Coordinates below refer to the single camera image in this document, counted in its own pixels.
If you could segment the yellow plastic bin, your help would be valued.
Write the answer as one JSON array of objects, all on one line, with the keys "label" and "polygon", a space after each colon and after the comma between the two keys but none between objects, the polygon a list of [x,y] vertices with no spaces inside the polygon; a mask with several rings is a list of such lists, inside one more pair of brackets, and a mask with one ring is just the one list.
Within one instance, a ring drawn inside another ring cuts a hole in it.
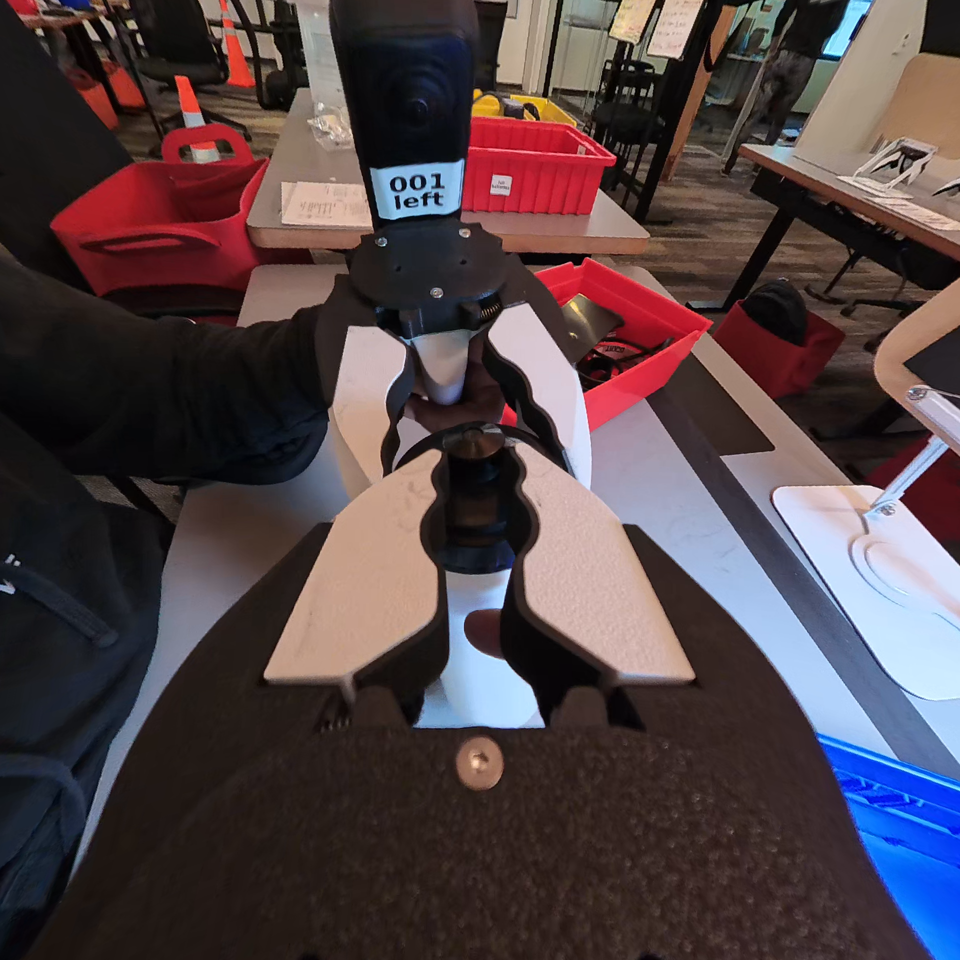
[{"label": "yellow plastic bin", "polygon": [[472,116],[562,124],[577,128],[577,121],[557,103],[525,93],[473,90]]}]

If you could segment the clear plastic bag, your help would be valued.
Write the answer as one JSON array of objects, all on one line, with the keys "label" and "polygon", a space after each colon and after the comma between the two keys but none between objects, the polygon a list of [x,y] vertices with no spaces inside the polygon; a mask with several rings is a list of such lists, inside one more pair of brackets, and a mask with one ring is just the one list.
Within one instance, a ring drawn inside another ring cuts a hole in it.
[{"label": "clear plastic bag", "polygon": [[354,133],[347,107],[314,102],[308,126],[318,145],[328,152],[354,150]]}]

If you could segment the white flip chart board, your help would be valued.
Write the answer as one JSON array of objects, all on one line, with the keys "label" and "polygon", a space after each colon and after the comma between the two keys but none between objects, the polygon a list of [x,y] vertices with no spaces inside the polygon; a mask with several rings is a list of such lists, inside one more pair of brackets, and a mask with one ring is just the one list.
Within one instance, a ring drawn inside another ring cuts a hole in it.
[{"label": "white flip chart board", "polygon": [[656,3],[657,1],[654,0],[619,1],[608,29],[608,36],[617,42],[639,44]]},{"label": "white flip chart board", "polygon": [[665,60],[681,59],[704,4],[704,1],[664,1],[647,45],[647,55]]}]

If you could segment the white paper sheet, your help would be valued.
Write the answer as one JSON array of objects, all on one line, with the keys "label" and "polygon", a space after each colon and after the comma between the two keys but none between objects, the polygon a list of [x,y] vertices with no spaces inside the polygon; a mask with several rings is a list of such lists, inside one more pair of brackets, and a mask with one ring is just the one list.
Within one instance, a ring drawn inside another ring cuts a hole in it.
[{"label": "white paper sheet", "polygon": [[373,220],[363,183],[282,182],[285,226],[371,232]]}]

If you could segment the orange traffic cone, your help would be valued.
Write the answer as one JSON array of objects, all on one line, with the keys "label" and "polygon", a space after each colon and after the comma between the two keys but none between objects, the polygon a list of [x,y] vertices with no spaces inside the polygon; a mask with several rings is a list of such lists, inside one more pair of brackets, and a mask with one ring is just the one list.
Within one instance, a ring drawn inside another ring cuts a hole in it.
[{"label": "orange traffic cone", "polygon": [[[189,78],[182,74],[174,75],[178,102],[181,109],[183,127],[196,130],[208,126],[201,110],[195,91]],[[198,164],[210,164],[221,161],[221,155],[214,141],[198,141],[190,145],[192,160]]]},{"label": "orange traffic cone", "polygon": [[228,1],[219,1],[221,13],[222,42],[226,54],[227,84],[241,90],[252,90],[256,81],[247,64],[236,30]]}]

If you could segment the orange bucket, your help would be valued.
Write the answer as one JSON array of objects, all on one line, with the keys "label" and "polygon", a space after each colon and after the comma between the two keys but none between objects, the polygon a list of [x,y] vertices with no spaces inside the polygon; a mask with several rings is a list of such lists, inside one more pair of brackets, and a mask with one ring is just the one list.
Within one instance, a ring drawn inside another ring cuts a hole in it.
[{"label": "orange bucket", "polygon": [[64,75],[104,126],[110,130],[116,130],[117,114],[107,88],[113,91],[122,111],[142,113],[146,111],[147,104],[134,78],[120,63],[105,59],[102,61],[102,67],[106,74],[107,85],[79,67],[65,68]]}]

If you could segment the red ribbed plastic bin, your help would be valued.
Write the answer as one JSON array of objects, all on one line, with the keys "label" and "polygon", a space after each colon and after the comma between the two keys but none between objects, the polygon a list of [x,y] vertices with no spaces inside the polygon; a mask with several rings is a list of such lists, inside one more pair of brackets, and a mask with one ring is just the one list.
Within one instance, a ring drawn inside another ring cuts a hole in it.
[{"label": "red ribbed plastic bin", "polygon": [[462,210],[590,215],[616,162],[575,126],[473,117]]}]

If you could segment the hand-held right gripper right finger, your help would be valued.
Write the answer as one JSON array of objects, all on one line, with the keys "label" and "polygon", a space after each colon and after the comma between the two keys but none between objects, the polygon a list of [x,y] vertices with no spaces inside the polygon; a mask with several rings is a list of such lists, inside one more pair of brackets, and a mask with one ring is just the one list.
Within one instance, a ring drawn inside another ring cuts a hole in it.
[{"label": "hand-held right gripper right finger", "polygon": [[626,527],[524,442],[503,451],[514,554],[500,623],[510,668],[550,725],[571,690],[686,687],[696,674]]}]

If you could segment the blue plastic bin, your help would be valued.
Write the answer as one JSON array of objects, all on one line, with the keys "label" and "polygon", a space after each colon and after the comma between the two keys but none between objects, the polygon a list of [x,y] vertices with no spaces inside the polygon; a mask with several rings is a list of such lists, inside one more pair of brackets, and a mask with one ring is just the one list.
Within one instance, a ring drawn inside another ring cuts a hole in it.
[{"label": "blue plastic bin", "polygon": [[959,957],[959,783],[825,735],[861,841],[936,959]]}]

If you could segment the red fabric bin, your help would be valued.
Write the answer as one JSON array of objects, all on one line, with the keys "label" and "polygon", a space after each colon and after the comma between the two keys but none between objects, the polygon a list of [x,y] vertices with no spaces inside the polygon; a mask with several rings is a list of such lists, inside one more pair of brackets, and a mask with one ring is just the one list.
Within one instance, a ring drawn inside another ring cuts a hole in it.
[{"label": "red fabric bin", "polygon": [[803,342],[787,342],[758,325],[737,302],[711,336],[768,397],[779,400],[809,390],[845,338],[810,310],[805,320]]},{"label": "red fabric bin", "polygon": [[[927,445],[918,438],[867,474],[866,483],[884,488]],[[906,489],[902,503],[945,548],[959,545],[959,458],[946,450]]]}]

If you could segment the white bottle black cap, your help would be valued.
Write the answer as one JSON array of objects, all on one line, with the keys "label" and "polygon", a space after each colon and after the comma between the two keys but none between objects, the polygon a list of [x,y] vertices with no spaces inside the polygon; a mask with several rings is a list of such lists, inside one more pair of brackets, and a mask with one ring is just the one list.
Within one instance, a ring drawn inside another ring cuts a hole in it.
[{"label": "white bottle black cap", "polygon": [[430,687],[422,727],[541,727],[534,692],[504,659],[469,642],[465,622],[476,611],[503,607],[515,553],[507,539],[508,507],[501,454],[516,442],[537,440],[508,424],[473,422],[423,434],[396,459],[406,465],[427,450],[445,453],[449,466],[442,546],[446,573],[449,655]]}]

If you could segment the black bag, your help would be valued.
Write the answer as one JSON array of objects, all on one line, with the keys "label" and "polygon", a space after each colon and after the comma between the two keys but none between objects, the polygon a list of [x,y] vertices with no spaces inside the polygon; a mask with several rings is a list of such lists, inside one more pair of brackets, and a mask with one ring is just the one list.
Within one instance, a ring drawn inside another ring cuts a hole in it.
[{"label": "black bag", "polygon": [[802,347],[807,339],[807,304],[800,292],[779,277],[757,286],[740,302],[743,312],[762,330],[779,340]]}]

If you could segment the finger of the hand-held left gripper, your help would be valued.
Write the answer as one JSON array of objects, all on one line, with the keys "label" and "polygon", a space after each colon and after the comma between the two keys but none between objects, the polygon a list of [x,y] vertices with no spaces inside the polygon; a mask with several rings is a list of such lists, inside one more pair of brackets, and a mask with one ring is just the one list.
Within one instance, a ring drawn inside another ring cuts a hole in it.
[{"label": "finger of the hand-held left gripper", "polygon": [[350,326],[329,409],[332,446],[349,498],[390,474],[398,424],[416,379],[409,345],[377,327]]},{"label": "finger of the hand-held left gripper", "polygon": [[591,431],[579,375],[534,308],[504,310],[480,335],[482,363],[520,430],[587,489]]}]

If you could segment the black and beige panel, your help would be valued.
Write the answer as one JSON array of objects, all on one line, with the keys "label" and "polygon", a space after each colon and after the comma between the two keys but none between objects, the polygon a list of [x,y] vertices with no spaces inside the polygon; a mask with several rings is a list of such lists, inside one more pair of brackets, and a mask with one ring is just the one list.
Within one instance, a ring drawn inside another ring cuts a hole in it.
[{"label": "black and beige panel", "polygon": [[927,1],[918,54],[903,69],[878,124],[884,140],[910,138],[959,159],[959,3]]}]

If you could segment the black panel on white stand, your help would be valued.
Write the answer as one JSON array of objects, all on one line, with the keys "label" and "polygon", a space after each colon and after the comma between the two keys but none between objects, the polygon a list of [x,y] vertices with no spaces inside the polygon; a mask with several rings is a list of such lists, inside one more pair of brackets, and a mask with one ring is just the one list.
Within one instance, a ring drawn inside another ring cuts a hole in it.
[{"label": "black panel on white stand", "polygon": [[883,340],[874,376],[894,407],[927,428],[925,446],[883,488],[780,486],[774,510],[883,671],[925,701],[959,697],[959,566],[903,503],[959,452],[959,282]]}]

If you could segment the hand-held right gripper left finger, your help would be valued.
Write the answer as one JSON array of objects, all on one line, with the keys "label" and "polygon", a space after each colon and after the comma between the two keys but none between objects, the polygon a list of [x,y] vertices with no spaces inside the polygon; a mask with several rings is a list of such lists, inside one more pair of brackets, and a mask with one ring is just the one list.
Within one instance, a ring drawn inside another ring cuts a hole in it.
[{"label": "hand-held right gripper left finger", "polygon": [[448,456],[429,448],[369,487],[332,522],[278,642],[265,683],[325,687],[349,705],[390,691],[408,724],[450,657]]}]

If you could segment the black board panel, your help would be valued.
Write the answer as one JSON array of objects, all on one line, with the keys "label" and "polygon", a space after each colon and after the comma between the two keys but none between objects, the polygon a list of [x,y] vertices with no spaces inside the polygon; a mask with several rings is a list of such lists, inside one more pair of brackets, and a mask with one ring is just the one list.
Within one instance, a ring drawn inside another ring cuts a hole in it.
[{"label": "black board panel", "polygon": [[90,284],[51,223],[133,158],[6,1],[1,3],[1,244],[22,265]]}]

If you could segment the black standing desk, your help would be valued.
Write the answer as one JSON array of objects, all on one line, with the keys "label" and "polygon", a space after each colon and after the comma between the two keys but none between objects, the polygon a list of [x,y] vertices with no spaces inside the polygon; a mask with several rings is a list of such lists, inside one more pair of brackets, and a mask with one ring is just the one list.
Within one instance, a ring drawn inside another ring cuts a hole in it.
[{"label": "black standing desk", "polygon": [[719,10],[749,2],[703,1],[680,59],[649,56],[647,45],[661,7],[656,1],[641,42],[609,37],[618,2],[554,3],[544,91],[572,110],[584,131],[616,158],[601,188],[632,203],[644,224]]}]

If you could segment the black office chair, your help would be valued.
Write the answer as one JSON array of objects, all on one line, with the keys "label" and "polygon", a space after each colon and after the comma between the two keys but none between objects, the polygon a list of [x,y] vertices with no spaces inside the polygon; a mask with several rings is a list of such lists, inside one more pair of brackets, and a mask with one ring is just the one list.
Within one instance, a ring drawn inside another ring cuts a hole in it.
[{"label": "black office chair", "polygon": [[135,26],[132,63],[142,81],[176,91],[176,78],[194,90],[224,86],[229,64],[197,1],[129,1]]}]

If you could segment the person's left hand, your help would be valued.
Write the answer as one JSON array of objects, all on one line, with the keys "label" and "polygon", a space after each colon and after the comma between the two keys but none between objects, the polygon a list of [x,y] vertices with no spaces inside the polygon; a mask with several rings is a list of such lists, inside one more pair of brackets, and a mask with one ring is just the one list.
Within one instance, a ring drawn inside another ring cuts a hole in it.
[{"label": "person's left hand", "polygon": [[416,370],[414,390],[403,408],[403,416],[420,424],[429,433],[464,424],[500,422],[505,398],[498,382],[482,362],[482,343],[474,338],[466,354],[461,398],[454,404],[440,404],[427,395],[420,368]]}]

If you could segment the clear plastic package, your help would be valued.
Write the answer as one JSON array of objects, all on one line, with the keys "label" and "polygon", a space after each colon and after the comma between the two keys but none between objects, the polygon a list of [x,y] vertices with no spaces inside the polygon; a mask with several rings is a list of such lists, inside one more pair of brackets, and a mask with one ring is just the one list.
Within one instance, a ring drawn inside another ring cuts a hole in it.
[{"label": "clear plastic package", "polygon": [[343,108],[346,98],[330,28],[330,1],[294,1],[314,105]]}]

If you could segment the wooden pillar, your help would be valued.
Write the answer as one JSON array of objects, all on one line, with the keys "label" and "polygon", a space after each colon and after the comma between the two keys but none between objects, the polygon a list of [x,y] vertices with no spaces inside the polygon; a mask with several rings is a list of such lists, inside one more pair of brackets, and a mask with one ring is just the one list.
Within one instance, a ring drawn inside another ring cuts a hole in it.
[{"label": "wooden pillar", "polygon": [[724,43],[729,36],[736,15],[737,9],[734,6],[722,6],[717,13],[716,23],[714,24],[710,39],[706,42],[702,62],[693,79],[683,112],[678,120],[673,142],[660,174],[659,181],[662,184],[671,181],[675,176],[677,166],[689,141],[694,120],[700,111],[712,75],[712,71],[707,69],[706,63],[716,63],[719,53],[723,49]]}]

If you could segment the wooden top desk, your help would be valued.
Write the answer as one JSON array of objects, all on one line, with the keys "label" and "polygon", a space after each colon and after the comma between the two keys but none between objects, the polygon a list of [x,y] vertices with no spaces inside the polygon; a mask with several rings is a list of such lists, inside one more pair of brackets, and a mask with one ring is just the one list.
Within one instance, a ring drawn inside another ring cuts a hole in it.
[{"label": "wooden top desk", "polygon": [[745,298],[795,222],[921,289],[939,291],[958,279],[957,230],[909,221],[794,149],[746,145],[739,154],[759,168],[750,192],[775,208],[774,217],[725,297],[687,302],[693,311],[725,313]]}]

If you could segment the black-sleeved operator arm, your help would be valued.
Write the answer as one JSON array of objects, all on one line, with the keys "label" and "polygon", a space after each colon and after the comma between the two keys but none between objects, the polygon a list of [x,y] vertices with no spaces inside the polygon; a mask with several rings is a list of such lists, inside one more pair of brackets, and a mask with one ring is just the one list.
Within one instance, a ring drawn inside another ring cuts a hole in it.
[{"label": "black-sleeved operator arm", "polygon": [[156,647],[172,529],[98,500],[2,415],[2,958],[66,888]]}]

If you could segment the red plastic tray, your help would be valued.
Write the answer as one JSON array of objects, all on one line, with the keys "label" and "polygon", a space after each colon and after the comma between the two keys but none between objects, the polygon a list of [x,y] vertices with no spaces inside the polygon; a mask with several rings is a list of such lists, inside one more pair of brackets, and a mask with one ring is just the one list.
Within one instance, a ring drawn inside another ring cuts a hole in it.
[{"label": "red plastic tray", "polygon": [[590,390],[581,387],[589,429],[595,430],[664,387],[706,334],[709,322],[632,276],[592,259],[540,273],[512,261],[501,299],[504,310],[518,304],[532,306],[565,354],[562,307],[578,294],[619,314],[624,323],[618,333],[648,351],[609,381]]}]

